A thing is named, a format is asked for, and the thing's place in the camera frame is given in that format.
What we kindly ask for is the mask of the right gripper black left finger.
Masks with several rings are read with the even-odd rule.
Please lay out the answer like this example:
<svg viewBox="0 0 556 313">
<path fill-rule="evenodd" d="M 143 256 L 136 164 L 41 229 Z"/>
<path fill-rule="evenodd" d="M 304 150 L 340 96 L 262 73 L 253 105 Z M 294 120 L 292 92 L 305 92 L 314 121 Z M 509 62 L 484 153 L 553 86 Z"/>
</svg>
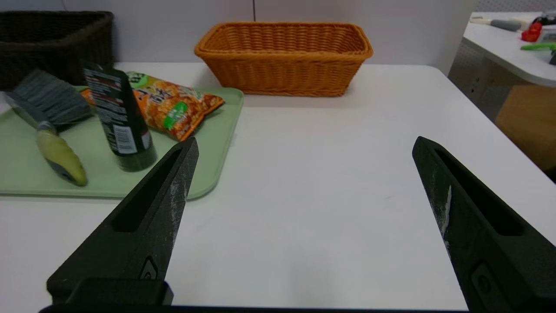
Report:
<svg viewBox="0 0 556 313">
<path fill-rule="evenodd" d="M 172 147 L 47 280 L 53 301 L 171 301 L 165 282 L 199 158 Z"/>
</svg>

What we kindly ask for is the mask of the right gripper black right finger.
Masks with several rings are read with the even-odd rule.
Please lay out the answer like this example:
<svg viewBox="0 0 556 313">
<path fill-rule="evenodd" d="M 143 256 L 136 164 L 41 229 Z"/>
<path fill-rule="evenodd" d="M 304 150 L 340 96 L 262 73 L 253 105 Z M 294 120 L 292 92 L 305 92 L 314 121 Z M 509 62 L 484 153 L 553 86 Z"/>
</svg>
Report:
<svg viewBox="0 0 556 313">
<path fill-rule="evenodd" d="M 443 146 L 412 157 L 471 312 L 553 313 L 556 249 Z"/>
</svg>

